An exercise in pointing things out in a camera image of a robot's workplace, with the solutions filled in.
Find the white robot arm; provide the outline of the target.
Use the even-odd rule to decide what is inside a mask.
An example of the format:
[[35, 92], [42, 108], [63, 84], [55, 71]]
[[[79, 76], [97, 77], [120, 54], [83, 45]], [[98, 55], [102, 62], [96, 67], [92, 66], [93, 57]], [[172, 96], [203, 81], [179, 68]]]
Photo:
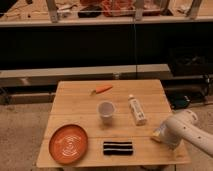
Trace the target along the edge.
[[195, 126], [198, 116], [192, 110], [183, 110], [168, 117], [161, 125], [160, 140], [176, 149], [184, 139], [213, 157], [213, 134]]

